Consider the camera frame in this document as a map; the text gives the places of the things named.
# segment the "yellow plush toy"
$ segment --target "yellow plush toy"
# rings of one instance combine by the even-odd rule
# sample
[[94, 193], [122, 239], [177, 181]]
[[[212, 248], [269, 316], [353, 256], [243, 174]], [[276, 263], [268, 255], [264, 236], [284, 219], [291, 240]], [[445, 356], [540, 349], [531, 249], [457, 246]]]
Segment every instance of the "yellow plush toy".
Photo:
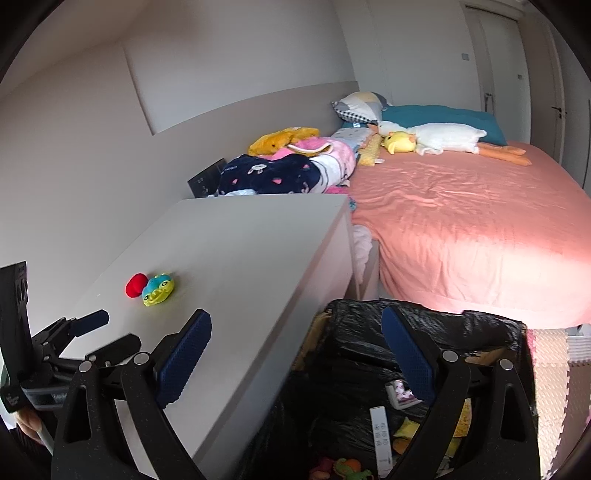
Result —
[[375, 160], [379, 155], [379, 145], [382, 142], [382, 137], [379, 134], [374, 134], [364, 147], [359, 149], [359, 161], [357, 165], [366, 167], [375, 166]]
[[312, 127], [289, 127], [285, 130], [274, 132], [272, 134], [263, 135], [250, 147], [248, 147], [248, 154], [251, 157], [258, 157], [259, 155], [273, 155], [280, 148], [286, 147], [291, 143], [299, 142], [310, 137], [318, 137], [320, 131]]
[[390, 154], [395, 152], [414, 152], [417, 148], [417, 136], [406, 132], [390, 132], [390, 134], [384, 138], [382, 145]]

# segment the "patterned pillow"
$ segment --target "patterned pillow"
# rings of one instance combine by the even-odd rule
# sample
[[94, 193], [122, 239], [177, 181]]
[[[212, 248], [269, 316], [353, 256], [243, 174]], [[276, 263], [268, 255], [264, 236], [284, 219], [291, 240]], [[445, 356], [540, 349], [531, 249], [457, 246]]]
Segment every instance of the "patterned pillow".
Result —
[[376, 124], [388, 107], [386, 99], [373, 92], [355, 92], [338, 102], [332, 102], [336, 114], [347, 122]]

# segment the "pink blanket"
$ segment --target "pink blanket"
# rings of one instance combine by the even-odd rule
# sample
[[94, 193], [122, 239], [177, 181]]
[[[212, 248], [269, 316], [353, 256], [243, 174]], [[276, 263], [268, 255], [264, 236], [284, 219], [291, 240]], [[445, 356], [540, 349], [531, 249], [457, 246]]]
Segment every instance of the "pink blanket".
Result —
[[355, 170], [353, 222], [380, 242], [396, 299], [534, 329], [590, 321], [591, 199], [541, 150], [515, 145], [532, 165], [382, 149], [385, 163]]

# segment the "white dresser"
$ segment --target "white dresser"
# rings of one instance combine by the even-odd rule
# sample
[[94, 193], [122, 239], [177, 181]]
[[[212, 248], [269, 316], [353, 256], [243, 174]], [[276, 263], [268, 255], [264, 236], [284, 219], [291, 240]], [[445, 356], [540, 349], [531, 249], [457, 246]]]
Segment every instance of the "white dresser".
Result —
[[[176, 289], [145, 307], [124, 293], [136, 273], [170, 273]], [[75, 339], [81, 358], [129, 332], [151, 352], [198, 308], [213, 332], [180, 399], [165, 412], [209, 480], [227, 478], [263, 422], [314, 315], [342, 298], [353, 273], [346, 196], [260, 195], [184, 200], [155, 221], [70, 313], [105, 309], [110, 323]], [[125, 403], [138, 467], [154, 476]]]

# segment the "metal screw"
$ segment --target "metal screw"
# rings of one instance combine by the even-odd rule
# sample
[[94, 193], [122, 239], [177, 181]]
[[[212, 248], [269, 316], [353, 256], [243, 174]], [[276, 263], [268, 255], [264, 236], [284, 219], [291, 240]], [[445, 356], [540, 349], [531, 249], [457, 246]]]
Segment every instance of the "metal screw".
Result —
[[501, 360], [499, 361], [499, 365], [503, 370], [509, 371], [513, 369], [513, 364], [511, 363], [511, 360], [507, 360], [506, 358], [501, 358]]
[[88, 360], [85, 362], [82, 362], [80, 364], [80, 366], [78, 367], [78, 370], [80, 370], [80, 372], [82, 372], [83, 374], [88, 372], [88, 370], [90, 370], [92, 368], [92, 363], [90, 363]]
[[134, 363], [136, 365], [144, 365], [148, 360], [150, 360], [150, 356], [145, 352], [138, 353], [134, 357]]
[[445, 350], [445, 352], [443, 352], [443, 359], [452, 364], [453, 362], [457, 362], [458, 356], [453, 350]]

